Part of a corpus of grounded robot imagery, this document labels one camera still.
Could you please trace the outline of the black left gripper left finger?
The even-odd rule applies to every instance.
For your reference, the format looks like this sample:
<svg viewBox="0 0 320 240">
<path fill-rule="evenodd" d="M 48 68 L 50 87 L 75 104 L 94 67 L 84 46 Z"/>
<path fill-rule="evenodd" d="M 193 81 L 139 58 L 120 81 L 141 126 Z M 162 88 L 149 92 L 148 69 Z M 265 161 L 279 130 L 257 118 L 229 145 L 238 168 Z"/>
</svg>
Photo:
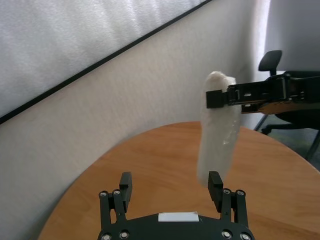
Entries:
<svg viewBox="0 0 320 240">
<path fill-rule="evenodd" d="M 123 172 L 119 182 L 119 188 L 111 193 L 101 191 L 99 193 L 100 204 L 100 224 L 102 227 L 108 227 L 111 222 L 111 210 L 114 210 L 117 221 L 125 221 L 129 202 L 132 195 L 132 174 Z"/>
</svg>

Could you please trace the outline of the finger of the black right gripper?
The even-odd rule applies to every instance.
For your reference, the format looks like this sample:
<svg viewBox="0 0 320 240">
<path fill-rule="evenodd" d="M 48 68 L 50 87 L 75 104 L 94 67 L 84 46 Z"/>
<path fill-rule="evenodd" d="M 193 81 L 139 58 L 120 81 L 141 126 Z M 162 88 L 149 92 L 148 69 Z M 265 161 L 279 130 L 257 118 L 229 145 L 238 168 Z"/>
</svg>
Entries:
<svg viewBox="0 0 320 240">
<path fill-rule="evenodd" d="M 265 81 L 229 85 L 226 91 L 207 91 L 206 107 L 215 109 L 225 105 L 261 104 L 286 98 L 287 79 L 285 77 L 270 77 Z"/>
</svg>

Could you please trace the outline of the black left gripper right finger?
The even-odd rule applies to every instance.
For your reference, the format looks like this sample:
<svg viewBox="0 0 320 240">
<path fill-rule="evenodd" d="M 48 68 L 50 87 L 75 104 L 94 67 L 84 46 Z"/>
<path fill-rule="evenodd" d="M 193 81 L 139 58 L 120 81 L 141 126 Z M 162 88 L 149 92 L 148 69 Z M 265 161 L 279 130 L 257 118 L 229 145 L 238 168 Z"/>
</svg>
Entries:
<svg viewBox="0 0 320 240">
<path fill-rule="evenodd" d="M 207 188 L 214 202 L 216 210 L 220 213 L 220 220 L 231 222 L 231 210 L 233 210 L 233 222 L 248 226 L 248 214 L 246 205 L 246 193 L 237 189 L 232 192 L 224 188 L 223 181 L 217 171 L 208 174 Z"/>
</svg>

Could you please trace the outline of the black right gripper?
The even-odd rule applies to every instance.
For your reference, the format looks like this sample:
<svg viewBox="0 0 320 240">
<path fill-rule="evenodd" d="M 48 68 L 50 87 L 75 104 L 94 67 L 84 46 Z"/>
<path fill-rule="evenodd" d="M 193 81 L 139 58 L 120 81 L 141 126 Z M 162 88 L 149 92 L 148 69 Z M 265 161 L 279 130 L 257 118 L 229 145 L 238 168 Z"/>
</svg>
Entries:
<svg viewBox="0 0 320 240">
<path fill-rule="evenodd" d="M 270 76 L 264 81 L 239 87 L 243 114 L 281 114 L 320 108 L 320 75 L 297 77 L 290 73 Z"/>
</svg>

